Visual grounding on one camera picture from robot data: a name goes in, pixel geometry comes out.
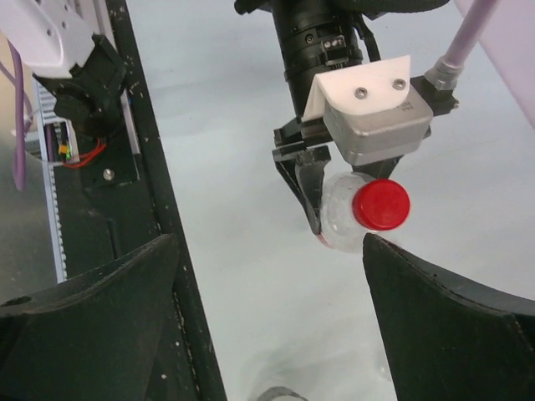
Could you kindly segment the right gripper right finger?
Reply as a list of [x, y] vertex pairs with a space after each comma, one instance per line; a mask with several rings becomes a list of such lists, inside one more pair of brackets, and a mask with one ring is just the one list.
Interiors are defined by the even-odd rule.
[[375, 234], [363, 265], [399, 400], [532, 400], [534, 302]]

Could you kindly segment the red bottle cap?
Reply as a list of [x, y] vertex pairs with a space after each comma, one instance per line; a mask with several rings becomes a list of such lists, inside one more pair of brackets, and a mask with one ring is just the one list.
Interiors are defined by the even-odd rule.
[[355, 220], [372, 231], [390, 231], [403, 225], [410, 207], [408, 192], [389, 179], [372, 180], [363, 185], [351, 201]]

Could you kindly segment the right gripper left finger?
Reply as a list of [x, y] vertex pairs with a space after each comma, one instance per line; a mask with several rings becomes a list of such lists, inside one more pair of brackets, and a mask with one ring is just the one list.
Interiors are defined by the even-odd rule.
[[162, 235], [1, 306], [3, 400], [142, 400], [178, 264]]

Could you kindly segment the clear bottle red label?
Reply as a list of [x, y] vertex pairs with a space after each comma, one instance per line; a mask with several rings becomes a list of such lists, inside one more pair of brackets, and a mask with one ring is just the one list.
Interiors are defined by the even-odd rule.
[[318, 239], [327, 247], [346, 253], [360, 253], [369, 232], [354, 217], [352, 202], [357, 192], [374, 178], [359, 172], [332, 175], [324, 182]]

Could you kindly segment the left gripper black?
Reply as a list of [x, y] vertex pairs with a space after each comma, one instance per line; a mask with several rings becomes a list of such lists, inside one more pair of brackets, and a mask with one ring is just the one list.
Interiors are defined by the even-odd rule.
[[425, 120], [333, 131], [319, 119], [310, 124], [293, 120], [276, 131], [273, 161], [302, 206], [311, 232], [319, 235], [324, 169], [331, 161], [329, 147], [319, 145], [334, 143], [343, 160], [353, 166], [351, 180], [367, 184], [389, 179], [402, 156], [418, 150], [430, 135], [431, 124]]

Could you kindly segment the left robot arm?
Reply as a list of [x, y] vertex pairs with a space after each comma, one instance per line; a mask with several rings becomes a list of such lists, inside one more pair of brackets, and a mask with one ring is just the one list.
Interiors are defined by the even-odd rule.
[[382, 58], [367, 20], [429, 12], [438, 1], [4, 1], [1, 32], [54, 113], [88, 139], [127, 133], [142, 89], [169, 89], [197, 121], [239, 95], [288, 87], [293, 117], [273, 162], [315, 236], [391, 231], [410, 213], [391, 175], [436, 116], [456, 107], [450, 65], [420, 76]]

